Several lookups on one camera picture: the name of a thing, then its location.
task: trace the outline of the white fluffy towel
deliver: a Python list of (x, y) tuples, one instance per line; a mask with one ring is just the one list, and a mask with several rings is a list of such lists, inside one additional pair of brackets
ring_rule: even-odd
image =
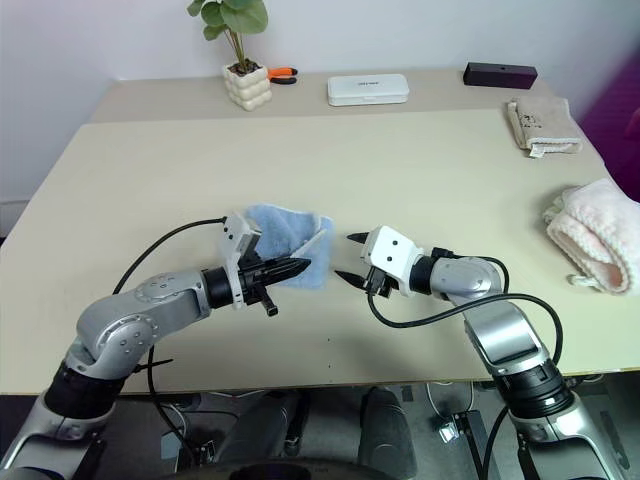
[(640, 295), (640, 203), (610, 179), (566, 190), (544, 213), (547, 233), (585, 276), (574, 285)]

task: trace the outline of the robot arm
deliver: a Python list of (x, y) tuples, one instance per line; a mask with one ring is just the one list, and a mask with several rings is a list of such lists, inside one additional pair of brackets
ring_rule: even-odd
[(310, 261), (263, 261), (254, 252), (259, 237), (246, 219), (232, 215), (221, 240), (224, 267), (156, 275), (90, 305), (51, 386), (38, 397), (2, 459), (0, 478), (10, 471), (17, 476), (20, 467), (35, 469), (28, 473), (32, 476), (41, 471), (73, 478), (113, 412), (125, 380), (163, 337), (226, 305), (237, 309), (262, 302), (269, 316), (277, 314), (265, 287), (295, 277)]
[[(337, 272), (352, 285), (388, 297), (433, 294), (456, 306), (502, 295), (491, 263), (475, 257), (426, 256), (390, 227), (354, 234), (364, 243), (366, 279)], [(623, 479), (623, 473), (580, 398), (569, 390), (526, 315), (509, 301), (490, 301), (463, 312), (465, 330), (509, 408), (527, 478)], [(402, 324), (387, 321), (390, 326)]]

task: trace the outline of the beige table surface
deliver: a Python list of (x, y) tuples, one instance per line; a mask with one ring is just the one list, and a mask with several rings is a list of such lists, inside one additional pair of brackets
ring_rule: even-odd
[[(0, 392), (46, 388), (82, 310), (131, 261), (183, 223), (258, 202), (316, 211), (336, 225), (332, 268), (366, 272), (351, 232), (388, 224), (430, 249), (491, 255), (512, 291), (551, 303), (565, 327), (561, 370), (640, 366), (640, 299), (569, 285), (575, 268), (546, 237), (540, 212), (570, 185), (606, 176), (587, 143), (531, 160), (499, 110), (247, 116), (96, 123), (82, 127), (0, 250)], [(149, 257), (129, 287), (160, 271), (217, 266), (219, 227), (183, 232)], [(230, 308), (164, 339), (158, 389), (190, 391), (486, 377), (462, 318), (392, 330), (363, 294), (330, 275), (321, 291), (271, 289), (280, 314)], [(448, 308), (394, 294), (395, 320)], [(553, 327), (520, 304), (543, 340)], [(145, 392), (134, 375), (127, 392)]]

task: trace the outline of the blue towel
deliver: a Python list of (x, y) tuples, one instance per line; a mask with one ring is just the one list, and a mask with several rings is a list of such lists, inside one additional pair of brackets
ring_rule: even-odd
[(262, 236), (256, 246), (256, 252), (260, 257), (267, 260), (293, 254), (311, 260), (311, 265), (304, 272), (278, 285), (309, 289), (324, 287), (331, 259), (333, 220), (274, 205), (249, 207), (247, 217), (256, 222), (262, 230)]

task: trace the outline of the scissors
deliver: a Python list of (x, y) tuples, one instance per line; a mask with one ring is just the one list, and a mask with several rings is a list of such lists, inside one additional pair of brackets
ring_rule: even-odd
[(277, 83), (278, 85), (293, 85), (298, 81), (295, 77), (297, 74), (298, 70), (293, 67), (270, 68), (267, 78), (271, 83)]

